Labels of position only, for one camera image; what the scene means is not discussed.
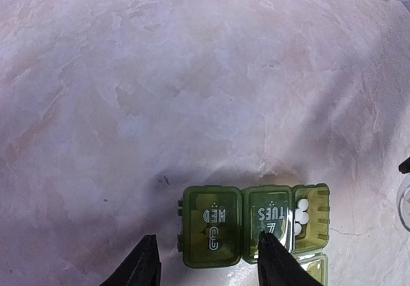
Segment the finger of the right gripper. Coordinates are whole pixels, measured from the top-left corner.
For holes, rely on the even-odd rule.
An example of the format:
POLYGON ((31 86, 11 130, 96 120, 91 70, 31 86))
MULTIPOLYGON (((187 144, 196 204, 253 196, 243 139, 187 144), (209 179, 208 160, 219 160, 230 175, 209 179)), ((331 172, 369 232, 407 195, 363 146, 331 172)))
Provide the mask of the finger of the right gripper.
POLYGON ((410 173, 410 157, 405 159, 399 166, 398 170, 401 173, 410 173))

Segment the small white pill bottle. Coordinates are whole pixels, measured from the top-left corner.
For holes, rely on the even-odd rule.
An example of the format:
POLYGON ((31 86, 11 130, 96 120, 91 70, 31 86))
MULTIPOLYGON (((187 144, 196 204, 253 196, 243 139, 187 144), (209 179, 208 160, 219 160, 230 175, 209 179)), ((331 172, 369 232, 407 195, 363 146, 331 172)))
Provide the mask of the small white pill bottle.
POLYGON ((409 231, 409 177, 406 177, 398 188, 396 204, 398 218, 404 229, 409 231))

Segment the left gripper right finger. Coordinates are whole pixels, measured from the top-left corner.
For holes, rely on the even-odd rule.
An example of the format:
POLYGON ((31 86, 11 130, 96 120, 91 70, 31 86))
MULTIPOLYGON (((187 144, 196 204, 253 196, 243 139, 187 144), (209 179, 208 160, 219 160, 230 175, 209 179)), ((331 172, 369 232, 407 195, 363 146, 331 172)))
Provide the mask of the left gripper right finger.
POLYGON ((258 280, 261 286, 320 285, 272 233, 265 231, 259 234, 258 280))

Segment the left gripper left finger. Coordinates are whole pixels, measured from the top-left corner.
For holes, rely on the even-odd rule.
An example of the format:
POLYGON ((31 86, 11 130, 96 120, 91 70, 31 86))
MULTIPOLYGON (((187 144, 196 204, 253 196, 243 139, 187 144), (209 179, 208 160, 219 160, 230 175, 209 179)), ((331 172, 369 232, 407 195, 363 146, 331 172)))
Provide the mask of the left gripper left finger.
POLYGON ((160 286, 161 262, 156 235, 145 235, 100 286, 160 286))

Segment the green pill organizer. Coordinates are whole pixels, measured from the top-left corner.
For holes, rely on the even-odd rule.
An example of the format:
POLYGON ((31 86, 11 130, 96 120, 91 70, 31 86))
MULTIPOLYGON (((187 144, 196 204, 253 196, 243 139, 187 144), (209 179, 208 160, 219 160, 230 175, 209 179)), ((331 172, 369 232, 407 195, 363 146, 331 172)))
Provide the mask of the green pill organizer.
POLYGON ((255 264, 270 233, 320 285, 327 285, 330 190, 316 185, 193 186, 178 202, 177 248, 192 269, 255 264))

